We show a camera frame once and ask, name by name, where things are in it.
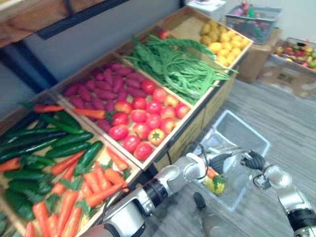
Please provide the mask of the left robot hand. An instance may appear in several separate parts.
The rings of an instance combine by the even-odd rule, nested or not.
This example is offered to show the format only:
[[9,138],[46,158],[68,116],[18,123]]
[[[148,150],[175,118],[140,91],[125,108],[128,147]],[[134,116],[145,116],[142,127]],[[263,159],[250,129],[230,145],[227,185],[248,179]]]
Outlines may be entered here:
[[209,166],[218,174],[227,174],[237,162],[241,153],[239,148],[225,148],[215,153],[209,161]]

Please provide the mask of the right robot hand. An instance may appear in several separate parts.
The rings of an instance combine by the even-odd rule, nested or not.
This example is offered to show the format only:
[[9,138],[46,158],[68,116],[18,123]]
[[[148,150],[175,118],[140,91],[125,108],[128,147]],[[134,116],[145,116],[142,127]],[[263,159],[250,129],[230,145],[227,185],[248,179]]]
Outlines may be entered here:
[[243,155],[240,163],[248,168],[263,171],[266,161],[259,153],[249,150]]

